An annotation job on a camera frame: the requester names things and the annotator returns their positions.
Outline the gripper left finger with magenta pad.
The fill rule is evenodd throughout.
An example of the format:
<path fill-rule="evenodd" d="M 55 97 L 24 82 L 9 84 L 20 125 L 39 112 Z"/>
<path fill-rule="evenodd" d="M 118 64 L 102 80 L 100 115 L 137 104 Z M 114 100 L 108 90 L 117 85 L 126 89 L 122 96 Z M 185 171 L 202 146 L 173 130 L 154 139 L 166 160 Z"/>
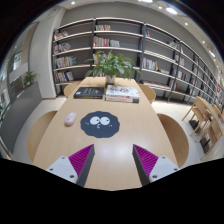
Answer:
<path fill-rule="evenodd" d="M 47 171 L 78 186 L 84 187 L 94 155 L 94 145 L 91 144 L 69 157 L 59 157 L 47 168 Z"/>

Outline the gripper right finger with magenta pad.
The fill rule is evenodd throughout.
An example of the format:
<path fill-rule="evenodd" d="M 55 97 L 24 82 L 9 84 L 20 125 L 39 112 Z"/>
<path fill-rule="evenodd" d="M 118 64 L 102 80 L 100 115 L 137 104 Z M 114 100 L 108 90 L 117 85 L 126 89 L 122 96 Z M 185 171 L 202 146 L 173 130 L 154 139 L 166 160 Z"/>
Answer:
<path fill-rule="evenodd" d="M 179 168 L 166 156 L 156 156 L 150 151 L 134 144 L 132 155 L 140 182 L 143 186 L 164 178 Z"/>

